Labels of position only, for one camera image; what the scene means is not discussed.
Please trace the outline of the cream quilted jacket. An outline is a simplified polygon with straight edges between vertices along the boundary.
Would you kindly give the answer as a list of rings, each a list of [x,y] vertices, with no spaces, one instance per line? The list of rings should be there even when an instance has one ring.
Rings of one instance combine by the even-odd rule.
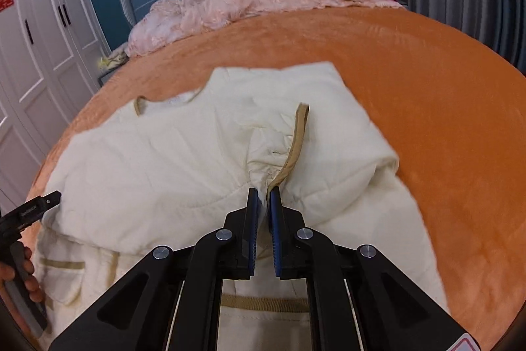
[[[217,68],[199,90],[138,98],[74,136],[46,184],[61,203],[36,242],[52,341],[155,247],[183,249],[279,185],[334,243],[370,243],[447,302],[398,155],[329,62]]]

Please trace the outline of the blue bedside table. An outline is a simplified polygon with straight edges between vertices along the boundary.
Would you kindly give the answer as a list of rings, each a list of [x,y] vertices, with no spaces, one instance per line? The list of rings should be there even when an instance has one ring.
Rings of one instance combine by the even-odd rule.
[[[119,67],[111,68],[100,74],[97,79],[99,86],[103,87],[118,70]]]

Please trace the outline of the white panelled wardrobe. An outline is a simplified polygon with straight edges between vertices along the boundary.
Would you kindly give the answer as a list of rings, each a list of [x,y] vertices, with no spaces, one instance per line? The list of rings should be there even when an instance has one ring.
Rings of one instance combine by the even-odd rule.
[[[36,173],[100,89],[109,52],[91,0],[1,0],[1,211],[24,203]]]

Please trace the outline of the clutter on bedside table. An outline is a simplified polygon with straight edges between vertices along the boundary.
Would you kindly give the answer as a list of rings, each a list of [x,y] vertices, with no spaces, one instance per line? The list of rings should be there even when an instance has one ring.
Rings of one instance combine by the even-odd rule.
[[[124,43],[113,50],[108,56],[101,57],[97,62],[99,70],[107,71],[125,64],[129,60],[126,52],[127,48],[128,43]]]

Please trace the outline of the orange plush bed blanket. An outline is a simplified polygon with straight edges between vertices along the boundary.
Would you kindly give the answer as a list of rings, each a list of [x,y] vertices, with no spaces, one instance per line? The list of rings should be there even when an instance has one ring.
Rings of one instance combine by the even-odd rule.
[[[469,36],[402,9],[278,13],[132,59],[33,175],[41,193],[70,137],[143,96],[203,86],[217,67],[329,61],[400,158],[453,316],[489,350],[525,301],[525,78]]]

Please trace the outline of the pink floral duvet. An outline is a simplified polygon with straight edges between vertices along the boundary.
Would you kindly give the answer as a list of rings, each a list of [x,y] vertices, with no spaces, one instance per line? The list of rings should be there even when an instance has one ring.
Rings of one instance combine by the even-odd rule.
[[[127,57],[144,57],[175,41],[242,19],[324,8],[394,8],[396,0],[158,0],[130,31]]]

